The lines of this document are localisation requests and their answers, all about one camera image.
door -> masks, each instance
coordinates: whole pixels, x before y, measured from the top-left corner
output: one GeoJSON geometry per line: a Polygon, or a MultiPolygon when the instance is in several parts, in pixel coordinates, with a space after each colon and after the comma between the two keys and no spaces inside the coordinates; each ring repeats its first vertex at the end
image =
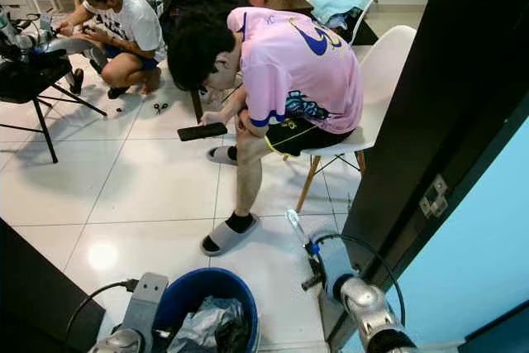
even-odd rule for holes
{"type": "MultiPolygon", "coordinates": [[[[527,117],[528,9],[529,0],[427,4],[343,231],[379,250],[397,276],[527,117]],[[437,175],[447,207],[426,217],[419,203],[437,175]]],[[[353,246],[349,254],[387,289],[372,255],[353,246]]],[[[351,334],[346,319],[324,325],[333,349],[351,334]]]]}

pink t-shirt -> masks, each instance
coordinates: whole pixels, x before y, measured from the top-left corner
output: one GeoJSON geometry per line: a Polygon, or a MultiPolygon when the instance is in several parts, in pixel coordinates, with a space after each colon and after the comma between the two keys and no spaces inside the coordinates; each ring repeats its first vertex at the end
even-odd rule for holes
{"type": "Polygon", "coordinates": [[[227,18],[243,34],[241,71],[255,126],[303,117],[341,134],[358,126],[363,92],[355,53],[337,34],[294,12],[239,7],[227,18]]]}

blue bucket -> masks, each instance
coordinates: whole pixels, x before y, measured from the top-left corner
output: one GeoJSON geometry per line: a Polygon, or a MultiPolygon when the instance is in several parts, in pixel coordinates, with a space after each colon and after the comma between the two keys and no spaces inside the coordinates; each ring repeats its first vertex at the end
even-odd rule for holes
{"type": "Polygon", "coordinates": [[[202,301],[215,298],[236,298],[242,304],[245,320],[251,326],[246,353],[257,351],[259,317],[250,289],[237,275],[220,268],[204,268],[175,280],[164,292],[156,313],[155,329],[179,329],[189,312],[196,312],[202,301]]]}

man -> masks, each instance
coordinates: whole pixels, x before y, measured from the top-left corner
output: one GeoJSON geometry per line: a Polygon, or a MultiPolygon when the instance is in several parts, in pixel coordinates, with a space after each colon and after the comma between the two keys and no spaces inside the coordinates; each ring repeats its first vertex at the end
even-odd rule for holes
{"type": "Polygon", "coordinates": [[[101,71],[114,99],[129,86],[143,83],[151,93],[160,83],[157,64],[165,58],[162,30],[155,12],[146,0],[83,0],[59,25],[59,32],[76,36],[102,47],[112,58],[101,71]],[[74,34],[74,27],[96,17],[104,28],[88,27],[74,34]]]}
{"type": "Polygon", "coordinates": [[[299,156],[335,145],[358,125],[363,95],[359,65],[338,35],[309,17],[257,7],[233,10],[226,24],[183,17],[169,46],[169,69],[181,88],[243,86],[202,124],[237,115],[236,147],[210,150],[211,161],[237,165],[236,209],[203,240],[206,255],[236,245],[257,223],[250,214],[261,183],[260,159],[272,151],[299,156]]]}

door hinge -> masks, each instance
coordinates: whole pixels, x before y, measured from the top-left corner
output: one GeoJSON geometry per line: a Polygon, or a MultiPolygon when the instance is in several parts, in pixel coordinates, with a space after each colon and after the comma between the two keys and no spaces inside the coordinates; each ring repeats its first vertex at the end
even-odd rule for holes
{"type": "Polygon", "coordinates": [[[430,187],[422,196],[419,207],[426,218],[430,216],[440,217],[448,207],[448,202],[445,198],[445,192],[448,189],[445,180],[440,174],[431,183],[430,187]]]}

